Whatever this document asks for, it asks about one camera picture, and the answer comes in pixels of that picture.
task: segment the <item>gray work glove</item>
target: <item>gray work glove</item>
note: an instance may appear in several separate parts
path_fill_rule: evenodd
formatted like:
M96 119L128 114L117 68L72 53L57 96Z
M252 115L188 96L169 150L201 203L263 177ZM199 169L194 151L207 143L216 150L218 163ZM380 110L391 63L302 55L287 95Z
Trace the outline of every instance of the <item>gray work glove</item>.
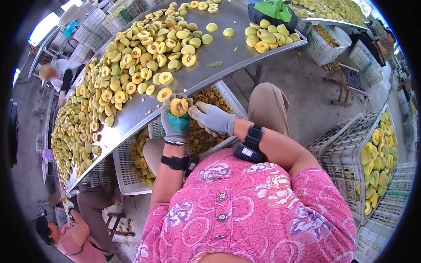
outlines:
M187 98L187 96L182 93L173 93L164 101L164 104L161 107L161 122L165 130L164 139L166 141L187 143L191 119L188 114L185 114L180 118L171 114L170 102L173 98L184 98L187 100L189 107L193 106L193 99Z
M215 105L197 102L196 107L189 108L189 115L197 121L201 128L217 136L216 133L234 135L235 114L229 114Z

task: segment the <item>woman in pink shirt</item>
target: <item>woman in pink shirt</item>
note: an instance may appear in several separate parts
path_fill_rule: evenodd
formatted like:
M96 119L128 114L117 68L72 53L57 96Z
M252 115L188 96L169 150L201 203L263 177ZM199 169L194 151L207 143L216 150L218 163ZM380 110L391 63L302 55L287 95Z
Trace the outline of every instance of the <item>woman in pink shirt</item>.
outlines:
M351 262L351 210L313 155L289 138L289 103L279 88L263 83L253 90L250 121L196 103L199 110L189 115L210 133L245 141L251 125L264 127L258 149L267 162L254 164L222 149L184 183L182 170L159 163L161 155L164 162L185 155L190 117L168 112L174 97L161 108L165 141L152 139L144 147L157 176L133 262Z

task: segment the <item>wooden stool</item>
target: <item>wooden stool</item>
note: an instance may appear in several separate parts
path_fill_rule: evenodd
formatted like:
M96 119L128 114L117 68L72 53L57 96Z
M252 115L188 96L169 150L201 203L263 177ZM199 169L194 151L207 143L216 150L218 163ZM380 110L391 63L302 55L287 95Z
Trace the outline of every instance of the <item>wooden stool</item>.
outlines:
M133 233L133 232L116 231L118 223L120 223L120 219L126 218L126 216L124 214L108 213L107 216L108 216L107 227L108 227L109 223L111 222L111 218L117 217L117 220L114 223L114 227L112 229L108 228L108 232L111 232L111 234L109 235L111 237L111 239L114 236L114 234L119 235L119 236L134 236L135 235L135 233Z

